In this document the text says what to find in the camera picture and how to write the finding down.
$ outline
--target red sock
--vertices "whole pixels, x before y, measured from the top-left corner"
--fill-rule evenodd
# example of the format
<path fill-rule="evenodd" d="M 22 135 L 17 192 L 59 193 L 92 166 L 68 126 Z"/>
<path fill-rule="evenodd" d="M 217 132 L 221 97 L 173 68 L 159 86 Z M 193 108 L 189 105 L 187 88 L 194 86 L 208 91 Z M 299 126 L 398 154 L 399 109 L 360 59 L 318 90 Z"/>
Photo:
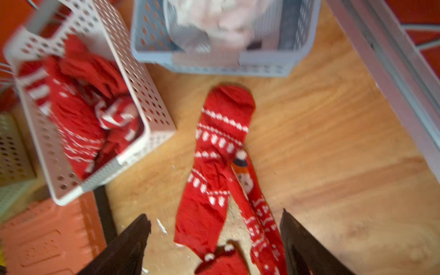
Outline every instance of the red sock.
<path fill-rule="evenodd" d="M 224 252 L 207 254 L 205 262 L 194 272 L 196 275 L 248 275 L 245 262 L 232 244 L 224 247 Z"/>
<path fill-rule="evenodd" d="M 252 240 L 252 262 L 261 274 L 286 275 L 281 236 L 245 151 L 237 151 L 232 168 L 236 179 L 229 182 L 228 187 Z"/>
<path fill-rule="evenodd" d="M 103 145 L 105 132 L 94 110 L 80 95 L 77 83 L 59 71 L 58 59 L 50 56 L 45 65 L 51 119 L 58 127 L 64 153 L 73 171 L 83 180 L 93 172 L 95 157 Z"/>
<path fill-rule="evenodd" d="M 213 89 L 196 131 L 194 166 L 176 217 L 174 241 L 201 259 L 213 253 L 226 219 L 230 162 L 249 131 L 255 110 L 251 94 L 232 85 Z"/>
<path fill-rule="evenodd" d="M 66 54 L 60 62 L 63 74 L 90 83 L 107 98 L 128 94 L 116 63 L 89 52 L 76 35 L 68 35 L 65 45 Z"/>
<path fill-rule="evenodd" d="M 35 101 L 40 111 L 49 115 L 51 102 L 46 76 L 47 72 L 43 61 L 28 61 L 20 67 L 17 81 L 24 86 L 25 91 Z"/>

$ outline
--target red and white patterned sock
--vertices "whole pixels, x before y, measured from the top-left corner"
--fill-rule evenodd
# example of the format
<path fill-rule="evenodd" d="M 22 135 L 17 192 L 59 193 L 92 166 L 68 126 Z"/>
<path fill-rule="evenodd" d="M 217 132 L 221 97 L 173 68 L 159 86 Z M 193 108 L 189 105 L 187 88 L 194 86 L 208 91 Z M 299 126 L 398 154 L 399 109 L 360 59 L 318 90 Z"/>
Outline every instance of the red and white patterned sock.
<path fill-rule="evenodd" d="M 45 66 L 50 89 L 50 119 L 57 125 L 64 153 L 73 171 L 85 179 L 94 171 L 95 157 L 101 149 L 105 132 L 94 110 L 80 93 L 80 86 L 59 71 L 58 58 L 48 57 Z"/>
<path fill-rule="evenodd" d="M 245 151 L 237 151 L 232 169 L 237 180 L 229 182 L 228 187 L 252 240 L 252 262 L 261 274 L 286 275 L 281 236 Z"/>
<path fill-rule="evenodd" d="M 248 275 L 245 262 L 232 244 L 224 247 L 219 254 L 209 253 L 205 262 L 201 263 L 194 272 L 196 275 Z"/>
<path fill-rule="evenodd" d="M 226 219 L 233 180 L 230 162 L 243 145 L 255 110 L 251 94 L 240 87 L 213 89 L 202 108 L 197 130 L 194 166 L 176 217 L 174 241 L 191 248 L 201 259 L 213 253 Z"/>
<path fill-rule="evenodd" d="M 47 72 L 43 61 L 25 62 L 18 72 L 17 81 L 35 101 L 42 113 L 49 115 L 51 102 L 49 87 L 46 85 Z"/>

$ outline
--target cartoon face on sock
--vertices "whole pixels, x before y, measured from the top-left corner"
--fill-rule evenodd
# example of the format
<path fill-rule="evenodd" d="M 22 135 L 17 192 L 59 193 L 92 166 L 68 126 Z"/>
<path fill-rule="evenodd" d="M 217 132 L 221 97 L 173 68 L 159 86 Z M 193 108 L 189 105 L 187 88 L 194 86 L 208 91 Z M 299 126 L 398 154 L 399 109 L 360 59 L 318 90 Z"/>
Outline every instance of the cartoon face on sock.
<path fill-rule="evenodd" d="M 238 181 L 243 188 L 243 192 L 247 195 L 252 191 L 253 180 L 250 178 L 249 173 L 237 174 Z"/>

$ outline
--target striped red and white fabric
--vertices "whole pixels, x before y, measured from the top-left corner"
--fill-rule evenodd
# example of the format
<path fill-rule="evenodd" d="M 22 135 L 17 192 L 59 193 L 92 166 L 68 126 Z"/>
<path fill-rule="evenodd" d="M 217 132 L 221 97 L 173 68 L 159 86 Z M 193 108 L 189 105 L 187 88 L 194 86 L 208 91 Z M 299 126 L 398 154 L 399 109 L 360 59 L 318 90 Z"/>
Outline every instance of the striped red and white fabric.
<path fill-rule="evenodd" d="M 26 62 L 17 82 L 57 125 L 74 172 L 85 179 L 122 153 L 136 138 L 142 123 L 129 95 L 104 97 L 94 86 L 85 82 L 81 85 L 64 75 L 60 62 L 58 57 Z"/>
<path fill-rule="evenodd" d="M 83 180 L 94 171 L 95 158 L 104 144 L 106 133 L 94 109 L 84 100 L 83 88 L 60 72 L 59 59 L 50 56 L 45 65 L 50 90 L 50 118 L 58 127 L 64 153 L 73 171 Z"/>
<path fill-rule="evenodd" d="M 35 101 L 45 115 L 49 115 L 49 87 L 46 85 L 47 72 L 41 60 L 29 61 L 22 65 L 18 72 L 17 82 L 23 85 L 25 91 Z"/>

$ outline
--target white pom-pom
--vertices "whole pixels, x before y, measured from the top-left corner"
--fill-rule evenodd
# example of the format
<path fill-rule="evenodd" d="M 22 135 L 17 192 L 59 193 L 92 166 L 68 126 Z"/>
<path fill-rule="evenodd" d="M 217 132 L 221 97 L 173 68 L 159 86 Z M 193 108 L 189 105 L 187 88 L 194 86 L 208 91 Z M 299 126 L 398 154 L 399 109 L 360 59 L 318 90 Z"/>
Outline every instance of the white pom-pom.
<path fill-rule="evenodd" d="M 214 260 L 214 254 L 208 253 L 205 255 L 205 262 L 209 262 L 210 260 Z"/>
<path fill-rule="evenodd" d="M 244 150 L 238 150 L 237 153 L 235 154 L 235 157 L 241 160 L 245 160 L 247 157 L 247 154 Z"/>
<path fill-rule="evenodd" d="M 224 251 L 229 252 L 229 251 L 233 251 L 235 249 L 235 247 L 228 243 L 227 245 L 224 246 Z"/>

